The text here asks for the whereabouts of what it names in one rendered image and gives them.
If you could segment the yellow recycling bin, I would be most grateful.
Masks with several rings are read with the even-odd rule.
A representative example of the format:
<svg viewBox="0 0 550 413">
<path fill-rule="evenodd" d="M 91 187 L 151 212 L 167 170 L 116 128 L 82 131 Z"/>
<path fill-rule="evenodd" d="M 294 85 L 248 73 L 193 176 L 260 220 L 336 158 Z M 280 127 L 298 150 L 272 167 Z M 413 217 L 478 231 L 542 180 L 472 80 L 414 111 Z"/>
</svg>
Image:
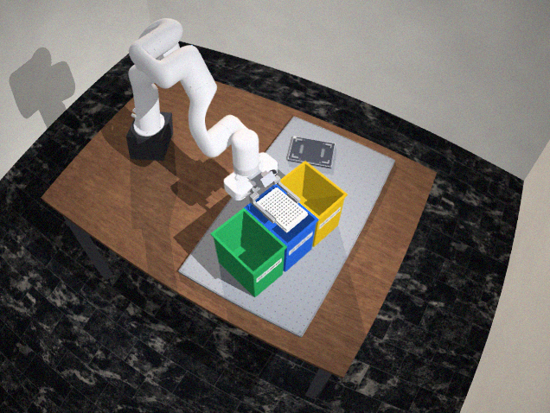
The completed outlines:
<svg viewBox="0 0 550 413">
<path fill-rule="evenodd" d="M 347 194 L 307 162 L 280 181 L 301 199 L 302 206 L 319 219 L 312 245 L 315 247 L 338 226 Z"/>
</svg>

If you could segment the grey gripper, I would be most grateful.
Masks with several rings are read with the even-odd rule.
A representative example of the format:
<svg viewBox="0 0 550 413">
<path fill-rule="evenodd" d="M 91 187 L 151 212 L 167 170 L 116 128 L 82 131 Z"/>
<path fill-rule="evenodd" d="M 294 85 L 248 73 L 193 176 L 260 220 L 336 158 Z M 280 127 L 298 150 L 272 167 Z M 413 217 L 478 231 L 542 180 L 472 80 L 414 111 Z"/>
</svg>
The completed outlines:
<svg viewBox="0 0 550 413">
<path fill-rule="evenodd" d="M 269 155 L 262 152 L 260 153 L 260 157 L 259 157 L 259 169 L 262 172 L 267 172 L 267 171 L 270 171 L 271 169 L 275 169 L 278 172 L 278 163 Z M 255 201 L 259 197 L 259 194 L 257 192 L 260 190 L 260 187 L 256 185 L 255 181 L 250 181 L 247 177 L 248 176 L 237 175 L 235 172 L 233 172 L 232 174 L 230 174 L 228 177 L 224 179 L 225 191 L 230 196 L 232 196 L 235 200 L 243 200 L 250 193 L 252 193 L 249 196 L 250 202 L 259 211 L 261 211 L 262 214 L 267 219 L 269 219 L 272 223 L 277 222 L 277 218 L 275 218 L 270 212 L 262 208 Z M 287 188 L 285 185 L 281 183 L 280 177 L 278 175 L 276 175 L 275 177 L 277 180 L 272 182 L 272 184 L 273 185 L 277 184 L 279 187 L 281 187 L 287 193 L 286 195 L 298 204 L 300 202 L 300 198 L 297 197 L 289 188 Z"/>
</svg>

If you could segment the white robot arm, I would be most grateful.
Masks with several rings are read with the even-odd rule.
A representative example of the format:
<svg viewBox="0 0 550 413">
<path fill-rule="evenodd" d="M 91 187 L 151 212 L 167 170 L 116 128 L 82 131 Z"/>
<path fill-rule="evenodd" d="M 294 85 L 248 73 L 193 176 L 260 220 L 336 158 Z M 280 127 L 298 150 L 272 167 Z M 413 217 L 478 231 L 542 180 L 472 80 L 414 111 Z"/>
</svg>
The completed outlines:
<svg viewBox="0 0 550 413">
<path fill-rule="evenodd" d="M 129 55 L 135 64 L 129 70 L 135 104 L 133 112 L 136 113 L 131 114 L 135 118 L 134 130 L 147 137 L 163 128 L 158 89 L 153 83 L 167 89 L 180 81 L 190 100 L 189 129 L 202 153 L 216 157 L 232 143 L 234 172 L 248 176 L 258 187 L 267 187 L 277 180 L 274 176 L 277 172 L 275 169 L 269 172 L 259 169 L 259 138 L 254 131 L 233 115 L 225 116 L 207 131 L 206 112 L 217 85 L 198 49 L 191 45 L 180 48 L 178 42 L 182 33 L 178 21 L 159 19 L 129 47 Z"/>
</svg>

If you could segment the green open bin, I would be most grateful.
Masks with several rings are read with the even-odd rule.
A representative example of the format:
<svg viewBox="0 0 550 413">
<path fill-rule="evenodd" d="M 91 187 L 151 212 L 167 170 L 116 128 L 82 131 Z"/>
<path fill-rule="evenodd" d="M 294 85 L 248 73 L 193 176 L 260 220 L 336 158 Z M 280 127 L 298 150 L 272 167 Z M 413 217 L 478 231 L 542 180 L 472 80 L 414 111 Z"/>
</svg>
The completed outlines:
<svg viewBox="0 0 550 413">
<path fill-rule="evenodd" d="M 287 246 L 245 208 L 210 234 L 219 263 L 254 297 L 283 275 Z"/>
</svg>

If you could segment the blue bin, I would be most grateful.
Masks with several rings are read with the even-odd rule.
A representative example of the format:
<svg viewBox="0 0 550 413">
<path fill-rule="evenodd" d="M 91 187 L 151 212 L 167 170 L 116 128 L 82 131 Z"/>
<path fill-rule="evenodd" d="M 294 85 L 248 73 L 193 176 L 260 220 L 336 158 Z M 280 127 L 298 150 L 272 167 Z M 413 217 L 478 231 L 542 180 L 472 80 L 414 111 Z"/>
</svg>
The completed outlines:
<svg viewBox="0 0 550 413">
<path fill-rule="evenodd" d="M 287 194 L 277 184 L 271 186 L 264 193 L 262 193 L 258 199 L 258 202 L 267 194 L 269 194 L 275 187 L 279 188 L 283 193 Z M 272 223 L 267 219 L 261 211 L 259 211 L 252 203 L 249 203 L 244 208 L 263 226 L 265 226 L 272 234 L 274 234 L 280 241 L 282 241 L 288 248 L 285 249 L 284 257 L 284 272 L 286 272 L 292 265 L 300 260 L 305 254 L 307 254 L 311 248 L 316 228 L 316 222 L 319 220 L 314 214 L 307 210 L 304 206 L 298 203 L 307 213 L 308 216 L 300 221 L 287 233 L 281 229 L 275 222 Z M 300 237 L 300 238 L 299 238 Z M 293 243 L 294 242 L 294 243 Z"/>
</svg>

